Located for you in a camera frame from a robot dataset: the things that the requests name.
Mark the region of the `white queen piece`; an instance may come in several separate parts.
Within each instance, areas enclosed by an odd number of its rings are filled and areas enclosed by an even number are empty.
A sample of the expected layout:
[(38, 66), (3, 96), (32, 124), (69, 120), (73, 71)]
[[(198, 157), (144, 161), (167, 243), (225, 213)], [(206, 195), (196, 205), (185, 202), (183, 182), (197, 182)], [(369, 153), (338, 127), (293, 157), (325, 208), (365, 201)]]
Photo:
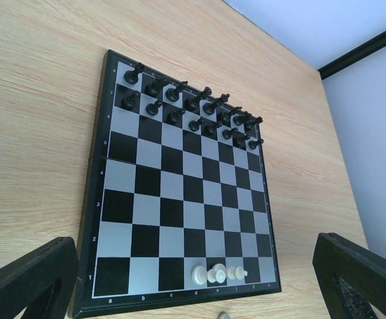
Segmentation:
[(203, 285), (207, 282), (207, 269), (204, 266), (195, 266), (191, 272), (191, 280), (196, 285)]

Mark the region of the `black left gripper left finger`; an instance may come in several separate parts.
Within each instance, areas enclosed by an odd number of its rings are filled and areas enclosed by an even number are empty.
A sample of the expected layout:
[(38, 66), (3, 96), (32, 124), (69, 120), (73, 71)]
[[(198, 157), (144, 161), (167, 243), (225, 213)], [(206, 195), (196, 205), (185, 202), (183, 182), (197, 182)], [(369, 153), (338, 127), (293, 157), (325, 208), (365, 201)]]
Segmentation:
[(64, 318), (78, 274), (72, 237), (57, 237), (0, 268), (0, 318)]

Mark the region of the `white bishop piece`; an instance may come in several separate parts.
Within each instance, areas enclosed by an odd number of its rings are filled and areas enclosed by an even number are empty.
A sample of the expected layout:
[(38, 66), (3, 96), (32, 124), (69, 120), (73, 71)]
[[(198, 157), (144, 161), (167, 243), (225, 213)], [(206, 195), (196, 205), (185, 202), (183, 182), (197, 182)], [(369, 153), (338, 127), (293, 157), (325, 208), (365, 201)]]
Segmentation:
[(248, 272), (242, 266), (230, 266), (227, 269), (227, 277), (230, 280), (242, 280), (248, 276)]

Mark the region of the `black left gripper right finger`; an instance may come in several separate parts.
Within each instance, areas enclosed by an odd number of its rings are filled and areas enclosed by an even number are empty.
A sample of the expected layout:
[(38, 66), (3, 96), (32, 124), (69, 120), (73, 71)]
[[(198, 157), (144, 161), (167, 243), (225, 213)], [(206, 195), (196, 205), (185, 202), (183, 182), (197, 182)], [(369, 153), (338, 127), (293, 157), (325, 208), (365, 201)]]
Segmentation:
[(336, 233), (319, 233), (312, 264), (331, 318), (386, 316), (386, 259)]

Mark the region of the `white king piece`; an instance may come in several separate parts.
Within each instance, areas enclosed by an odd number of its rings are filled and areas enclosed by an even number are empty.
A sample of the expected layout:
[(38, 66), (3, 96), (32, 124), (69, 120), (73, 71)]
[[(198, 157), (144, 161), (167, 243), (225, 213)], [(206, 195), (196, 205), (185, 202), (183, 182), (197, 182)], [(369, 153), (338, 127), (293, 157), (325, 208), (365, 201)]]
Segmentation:
[(211, 284), (223, 284), (227, 279), (227, 268), (222, 263), (217, 263), (207, 271), (207, 281)]

